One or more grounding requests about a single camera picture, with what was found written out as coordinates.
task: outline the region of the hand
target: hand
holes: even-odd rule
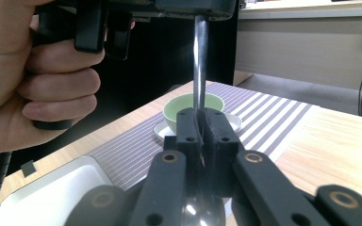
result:
[[[105,53],[79,53],[72,40],[32,48],[35,6],[52,0],[0,0],[0,152],[38,145],[64,131],[32,121],[81,120],[96,107],[100,86],[90,66]]]

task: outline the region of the white plate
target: white plate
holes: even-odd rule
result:
[[[230,125],[234,129],[235,133],[239,132],[242,120],[238,116],[228,113],[224,113],[224,115],[228,119],[228,122],[230,122]],[[175,133],[170,129],[166,121],[161,121],[156,124],[154,127],[154,133],[160,138],[164,138],[165,136],[175,136]]]

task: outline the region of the brass insert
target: brass insert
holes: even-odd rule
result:
[[[163,162],[173,163],[173,162],[176,162],[178,160],[178,156],[176,154],[173,154],[173,153],[168,153],[168,154],[164,154],[161,157],[161,160],[163,160]]]
[[[103,208],[110,205],[114,200],[113,194],[107,191],[102,191],[93,196],[90,204],[95,208]]]
[[[259,163],[263,161],[263,158],[257,153],[247,153],[245,154],[245,159],[253,163]]]
[[[359,206],[358,200],[352,195],[343,191],[332,191],[330,192],[330,198],[336,204],[349,209],[355,209]]]

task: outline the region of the floor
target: floor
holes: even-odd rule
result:
[[[357,115],[358,90],[254,74],[238,85],[275,96]]]

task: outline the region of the finger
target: finger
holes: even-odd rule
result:
[[[0,53],[12,53],[29,44],[29,25],[36,5],[52,0],[0,0]]]
[[[89,54],[74,49],[74,40],[34,47],[25,64],[31,73],[69,73],[100,63],[105,52]]]
[[[33,121],[62,121],[83,118],[96,107],[94,95],[65,102],[30,102],[23,108],[23,115]]]
[[[99,74],[87,68],[74,73],[31,75],[17,91],[27,100],[54,102],[91,95],[100,85]]]
[[[32,16],[30,23],[31,30],[37,33],[39,26],[40,26],[40,16],[39,15]]]

